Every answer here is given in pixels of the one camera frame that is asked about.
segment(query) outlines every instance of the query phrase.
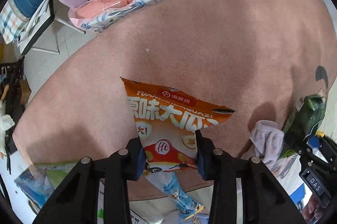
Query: checkered cloth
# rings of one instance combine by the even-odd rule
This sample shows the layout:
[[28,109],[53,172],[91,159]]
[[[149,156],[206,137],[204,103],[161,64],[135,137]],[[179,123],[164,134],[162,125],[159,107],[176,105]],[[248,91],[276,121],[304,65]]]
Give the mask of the checkered cloth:
[[0,33],[6,44],[17,41],[19,34],[29,22],[13,0],[8,0],[0,13]]

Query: orange snack package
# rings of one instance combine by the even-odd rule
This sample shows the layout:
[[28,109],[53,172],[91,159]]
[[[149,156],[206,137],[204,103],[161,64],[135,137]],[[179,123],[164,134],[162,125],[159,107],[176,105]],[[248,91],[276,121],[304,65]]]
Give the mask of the orange snack package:
[[178,89],[122,81],[151,173],[196,168],[195,131],[219,124],[234,113]]

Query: hi logo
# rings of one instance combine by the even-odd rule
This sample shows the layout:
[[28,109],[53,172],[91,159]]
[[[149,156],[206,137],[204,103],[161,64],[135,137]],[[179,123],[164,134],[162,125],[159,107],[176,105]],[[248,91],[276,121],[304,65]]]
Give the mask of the hi logo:
[[155,147],[158,154],[166,155],[170,151],[170,145],[165,140],[160,140],[156,143]]

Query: silver screw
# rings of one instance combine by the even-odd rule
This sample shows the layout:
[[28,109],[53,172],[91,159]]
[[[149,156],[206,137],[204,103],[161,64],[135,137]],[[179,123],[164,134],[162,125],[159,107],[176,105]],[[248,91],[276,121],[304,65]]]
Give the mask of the silver screw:
[[81,163],[82,164],[88,164],[89,162],[90,162],[90,158],[89,157],[81,158]]
[[118,151],[118,153],[121,155],[121,156],[125,156],[129,153],[129,151],[125,148],[121,149]]
[[258,164],[261,161],[258,157],[252,157],[250,160],[255,164]]
[[215,148],[213,150],[214,155],[220,156],[222,155],[223,151],[220,148]]

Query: yellow clip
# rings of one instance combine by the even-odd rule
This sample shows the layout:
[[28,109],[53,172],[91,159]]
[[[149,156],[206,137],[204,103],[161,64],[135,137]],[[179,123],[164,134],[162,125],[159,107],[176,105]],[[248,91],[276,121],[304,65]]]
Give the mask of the yellow clip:
[[322,131],[317,131],[316,132],[316,136],[320,137],[320,138],[323,138],[324,137],[324,133]]

